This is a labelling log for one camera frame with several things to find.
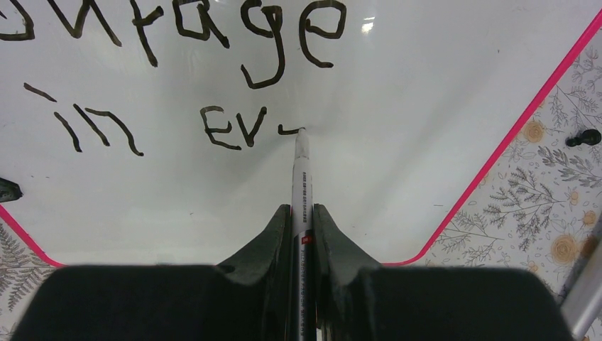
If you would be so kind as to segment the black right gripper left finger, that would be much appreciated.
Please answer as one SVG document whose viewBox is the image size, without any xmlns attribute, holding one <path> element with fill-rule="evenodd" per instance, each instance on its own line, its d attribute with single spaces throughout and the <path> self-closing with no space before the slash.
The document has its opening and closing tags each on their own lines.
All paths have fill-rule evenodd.
<svg viewBox="0 0 602 341">
<path fill-rule="evenodd" d="M 216 265 L 66 266 L 39 287 L 14 340 L 284 340 L 290 207 Z"/>
</svg>

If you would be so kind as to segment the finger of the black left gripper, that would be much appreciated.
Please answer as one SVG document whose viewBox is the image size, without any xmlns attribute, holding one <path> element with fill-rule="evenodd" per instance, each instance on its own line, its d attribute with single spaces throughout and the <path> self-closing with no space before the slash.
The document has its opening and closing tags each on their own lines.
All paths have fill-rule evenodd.
<svg viewBox="0 0 602 341">
<path fill-rule="evenodd" d="M 23 193 L 17 183 L 0 178 L 0 203 L 16 201 L 22 196 Z"/>
</svg>

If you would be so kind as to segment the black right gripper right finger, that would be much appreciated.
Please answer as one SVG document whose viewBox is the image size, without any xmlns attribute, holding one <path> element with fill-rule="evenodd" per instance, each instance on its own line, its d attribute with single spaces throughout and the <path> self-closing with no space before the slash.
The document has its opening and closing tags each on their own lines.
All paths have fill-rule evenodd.
<svg viewBox="0 0 602 341">
<path fill-rule="evenodd" d="M 570 340 L 555 299 L 529 271 L 385 266 L 325 206 L 313 212 L 317 319 L 325 340 Z"/>
</svg>

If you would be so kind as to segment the white marker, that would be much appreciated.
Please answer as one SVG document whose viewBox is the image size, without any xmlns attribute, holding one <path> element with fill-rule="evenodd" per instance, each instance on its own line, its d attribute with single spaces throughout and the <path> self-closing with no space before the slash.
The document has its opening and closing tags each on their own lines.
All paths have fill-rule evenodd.
<svg viewBox="0 0 602 341">
<path fill-rule="evenodd" d="M 312 172 L 306 129 L 295 139 L 290 206 L 292 231 L 289 340 L 316 340 Z"/>
</svg>

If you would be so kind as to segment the pink framed whiteboard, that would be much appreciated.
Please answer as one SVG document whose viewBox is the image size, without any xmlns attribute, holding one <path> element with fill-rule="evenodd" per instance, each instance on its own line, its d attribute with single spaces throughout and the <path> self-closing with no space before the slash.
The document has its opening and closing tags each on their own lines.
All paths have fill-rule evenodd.
<svg viewBox="0 0 602 341">
<path fill-rule="evenodd" d="M 2 1 L 2 217 L 55 264 L 219 262 L 314 200 L 408 261 L 600 1 Z"/>
</svg>

